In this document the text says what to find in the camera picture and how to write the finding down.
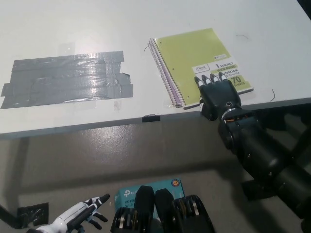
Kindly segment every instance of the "black robotic arm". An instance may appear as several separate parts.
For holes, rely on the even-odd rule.
[[[223,73],[219,78],[202,75],[195,81],[202,114],[209,120],[220,120],[218,131],[226,148],[262,190],[274,191],[299,218],[305,218],[302,229],[311,232],[311,175],[260,126],[254,112],[241,108],[237,91]]]

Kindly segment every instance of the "notebook cover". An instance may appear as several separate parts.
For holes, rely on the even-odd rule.
[[[201,74],[227,71],[238,92],[253,90],[212,28],[157,38],[156,43],[182,96],[184,108],[199,104],[200,92],[194,77],[200,78]]]

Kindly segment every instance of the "spiral binding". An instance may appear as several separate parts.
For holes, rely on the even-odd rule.
[[[161,74],[161,78],[164,82],[164,85],[170,95],[171,101],[173,103],[174,106],[176,107],[181,107],[182,106],[182,102],[184,103],[183,98],[181,97],[181,94],[179,92],[179,89],[175,83],[175,81],[173,80],[173,77],[169,71],[169,69],[166,66],[166,63],[161,55],[161,52],[158,48],[158,45],[156,43],[155,39],[150,39],[148,46],[150,48],[151,54],[154,57],[155,63],[160,71]]]

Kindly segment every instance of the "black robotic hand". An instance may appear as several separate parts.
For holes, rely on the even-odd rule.
[[[241,108],[236,89],[223,73],[219,72],[219,77],[211,74],[194,79],[201,93],[202,115],[207,119],[221,119],[232,109]]]

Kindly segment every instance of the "notebook label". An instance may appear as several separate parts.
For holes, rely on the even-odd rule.
[[[210,74],[218,77],[218,73],[222,72],[232,82],[237,92],[244,92],[247,89],[251,89],[251,85],[244,79],[238,63],[233,57],[192,67],[192,70],[199,79],[202,79],[202,75],[209,78]]]
[[[202,72],[210,70],[208,64],[202,64],[202,65],[199,65],[199,66],[196,66],[196,67],[192,67],[192,69],[193,69],[193,72],[195,74],[202,73]]]

